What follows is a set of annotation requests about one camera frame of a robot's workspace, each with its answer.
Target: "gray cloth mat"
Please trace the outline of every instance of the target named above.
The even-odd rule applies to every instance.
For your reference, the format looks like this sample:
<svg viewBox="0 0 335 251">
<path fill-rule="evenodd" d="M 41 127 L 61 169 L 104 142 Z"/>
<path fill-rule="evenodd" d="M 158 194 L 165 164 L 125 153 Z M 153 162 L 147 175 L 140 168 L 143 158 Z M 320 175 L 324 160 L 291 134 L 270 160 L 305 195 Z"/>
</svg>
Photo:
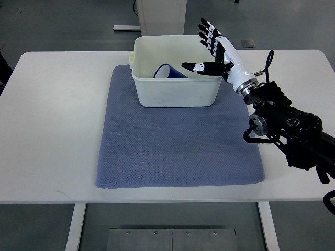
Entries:
<svg viewBox="0 0 335 251">
<path fill-rule="evenodd" d="M 248 111 L 222 81 L 209 107 L 147 108 L 128 65 L 111 78 L 96 185 L 100 188 L 254 184 L 264 180 L 258 146 L 242 135 Z"/>
</svg>

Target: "blue cup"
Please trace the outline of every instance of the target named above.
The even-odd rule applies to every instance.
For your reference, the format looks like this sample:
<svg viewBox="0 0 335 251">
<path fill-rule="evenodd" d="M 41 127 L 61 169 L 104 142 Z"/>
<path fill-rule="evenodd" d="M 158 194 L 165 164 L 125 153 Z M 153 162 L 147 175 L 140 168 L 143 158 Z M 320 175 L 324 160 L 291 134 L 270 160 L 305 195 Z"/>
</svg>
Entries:
<svg viewBox="0 0 335 251">
<path fill-rule="evenodd" d="M 169 64 L 159 66 L 153 78 L 187 78 Z"/>
</svg>

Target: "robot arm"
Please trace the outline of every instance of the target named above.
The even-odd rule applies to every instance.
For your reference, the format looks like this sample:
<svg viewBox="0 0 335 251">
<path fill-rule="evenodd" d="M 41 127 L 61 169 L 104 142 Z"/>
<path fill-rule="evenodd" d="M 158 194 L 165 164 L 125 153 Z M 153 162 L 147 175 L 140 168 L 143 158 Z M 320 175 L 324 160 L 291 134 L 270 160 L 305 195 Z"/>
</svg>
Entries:
<svg viewBox="0 0 335 251">
<path fill-rule="evenodd" d="M 322 131 L 322 121 L 316 115 L 291 107 L 291 101 L 277 84 L 269 81 L 267 69 L 273 58 L 270 51 L 265 69 L 255 74 L 248 72 L 242 58 L 222 34 L 208 21 L 202 19 L 199 33 L 201 44 L 207 47 L 215 62 L 183 63 L 182 67 L 202 75 L 222 76 L 232 84 L 233 90 L 252 104 L 255 113 L 249 116 L 249 128 L 243 135 L 248 143 L 272 143 L 285 155 L 289 166 L 310 170 L 316 167 L 323 184 L 335 178 L 335 138 Z M 266 73 L 266 83 L 258 84 L 257 76 Z M 252 138 L 251 132 L 268 139 Z M 280 141 L 286 138 L 286 144 Z M 335 214 L 330 199 L 335 190 L 325 195 L 325 206 Z"/>
</svg>

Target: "table leg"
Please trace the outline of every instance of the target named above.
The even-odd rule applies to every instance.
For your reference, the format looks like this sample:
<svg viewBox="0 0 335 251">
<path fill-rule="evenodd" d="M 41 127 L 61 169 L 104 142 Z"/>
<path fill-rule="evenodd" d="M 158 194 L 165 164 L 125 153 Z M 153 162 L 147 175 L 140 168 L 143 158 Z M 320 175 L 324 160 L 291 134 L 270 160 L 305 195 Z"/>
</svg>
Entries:
<svg viewBox="0 0 335 251">
<path fill-rule="evenodd" d="M 75 204 L 65 251 L 77 251 L 79 248 L 86 204 Z"/>
<path fill-rule="evenodd" d="M 258 202 L 258 210 L 260 213 L 265 243 L 268 251 L 279 251 L 276 230 L 274 228 L 273 219 L 269 202 Z"/>
</svg>

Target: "plastic container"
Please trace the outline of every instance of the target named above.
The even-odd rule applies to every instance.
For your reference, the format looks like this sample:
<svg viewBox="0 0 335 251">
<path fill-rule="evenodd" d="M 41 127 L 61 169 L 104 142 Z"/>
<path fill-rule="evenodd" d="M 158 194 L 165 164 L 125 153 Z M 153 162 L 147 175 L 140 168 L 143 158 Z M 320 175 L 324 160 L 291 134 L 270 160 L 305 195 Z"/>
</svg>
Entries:
<svg viewBox="0 0 335 251">
<path fill-rule="evenodd" d="M 145 107 L 201 107 L 214 103 L 222 77 L 203 76 L 181 67 L 183 62 L 212 62 L 197 35 L 147 36 L 136 39 L 132 77 Z M 188 78 L 153 78 L 162 64 Z"/>
</svg>

